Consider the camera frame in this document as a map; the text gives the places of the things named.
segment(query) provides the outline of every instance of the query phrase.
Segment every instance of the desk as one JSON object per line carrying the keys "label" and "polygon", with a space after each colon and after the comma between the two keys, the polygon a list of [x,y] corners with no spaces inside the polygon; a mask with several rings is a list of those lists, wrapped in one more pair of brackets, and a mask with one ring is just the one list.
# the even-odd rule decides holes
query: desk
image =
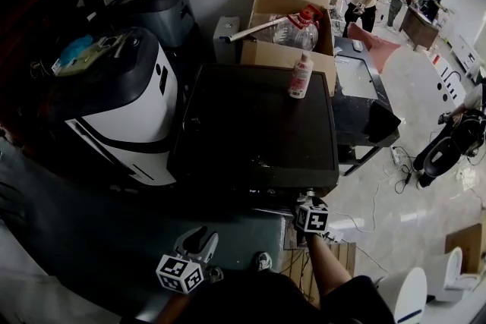
{"label": "desk", "polygon": [[[358,58],[364,62],[371,76],[371,81],[377,96],[377,99],[369,99],[345,95],[342,92],[342,83],[339,79],[338,70],[336,89],[334,90],[334,96],[331,98],[331,103],[333,106],[334,124],[336,126],[339,164],[353,165],[344,174],[347,176],[363,166],[382,148],[392,146],[400,138],[400,134],[396,128],[385,138],[373,140],[370,132],[370,125],[373,124],[373,105],[378,104],[393,113],[387,92],[367,49],[364,47],[363,51],[358,53],[352,48],[351,39],[340,36],[336,36],[335,38],[335,47],[342,49],[339,53],[340,56]],[[363,158],[357,159],[354,151],[354,147],[356,146],[370,146],[371,150]]]}
{"label": "desk", "polygon": [[434,43],[439,30],[423,15],[409,7],[399,31],[405,31],[417,48],[424,46],[429,50]]}

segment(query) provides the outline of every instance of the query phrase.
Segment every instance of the wooden table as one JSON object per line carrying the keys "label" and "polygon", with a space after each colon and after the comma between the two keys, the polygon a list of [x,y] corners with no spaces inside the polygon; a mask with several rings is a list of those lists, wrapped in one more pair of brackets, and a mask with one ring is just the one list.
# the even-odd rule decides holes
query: wooden table
{"label": "wooden table", "polygon": [[414,43],[414,49],[417,49],[417,46],[420,45],[429,50],[439,34],[439,30],[423,14],[411,7],[407,10],[399,29],[399,31],[402,30]]}

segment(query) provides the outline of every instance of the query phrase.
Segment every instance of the man in black shirt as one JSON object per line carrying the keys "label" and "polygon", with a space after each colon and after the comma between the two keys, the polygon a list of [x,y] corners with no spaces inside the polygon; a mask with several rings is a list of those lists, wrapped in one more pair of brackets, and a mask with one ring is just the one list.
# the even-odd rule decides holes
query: man in black shirt
{"label": "man in black shirt", "polygon": [[439,12],[439,8],[447,12],[447,8],[442,6],[440,1],[441,0],[428,0],[427,2],[427,11],[425,12],[425,16],[431,23],[434,22],[434,19]]}
{"label": "man in black shirt", "polygon": [[395,323],[368,277],[351,278],[321,236],[307,234],[305,238],[320,295],[320,310],[305,299],[289,277],[271,272],[270,256],[260,253],[253,272],[225,272],[222,281],[201,287],[192,298],[174,295],[156,324]]}

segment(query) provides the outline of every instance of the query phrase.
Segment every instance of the cardboard box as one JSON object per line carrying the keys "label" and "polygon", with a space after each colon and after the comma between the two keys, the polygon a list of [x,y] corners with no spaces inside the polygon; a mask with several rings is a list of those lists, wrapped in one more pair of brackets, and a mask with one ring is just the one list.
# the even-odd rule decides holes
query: cardboard box
{"label": "cardboard box", "polygon": [[486,253],[486,214],[484,212],[481,219],[481,223],[446,236],[446,253],[461,247],[462,274],[480,274],[484,269]]}
{"label": "cardboard box", "polygon": [[[323,10],[329,7],[329,0],[254,0],[249,26],[252,26],[256,14],[296,14],[309,4]],[[301,58],[301,54],[301,49],[249,38],[243,42],[241,63],[293,68],[295,62]],[[319,40],[311,53],[311,58],[314,62],[314,70],[326,74],[332,96],[336,85],[336,66],[331,23],[327,12],[324,12],[324,18],[320,23]]]}

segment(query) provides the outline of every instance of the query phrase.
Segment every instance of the plastic bottle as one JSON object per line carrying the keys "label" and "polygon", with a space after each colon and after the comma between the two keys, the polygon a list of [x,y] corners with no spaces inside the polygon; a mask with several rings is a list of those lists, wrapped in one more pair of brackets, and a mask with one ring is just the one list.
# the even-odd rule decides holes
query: plastic bottle
{"label": "plastic bottle", "polygon": [[295,99],[303,99],[305,97],[313,67],[314,63],[310,59],[310,55],[303,52],[301,59],[295,63],[292,73],[292,81],[289,87],[289,95],[291,97]]}
{"label": "plastic bottle", "polygon": [[312,20],[312,12],[307,8],[299,14],[289,15],[276,27],[273,43],[312,52],[319,36]]}

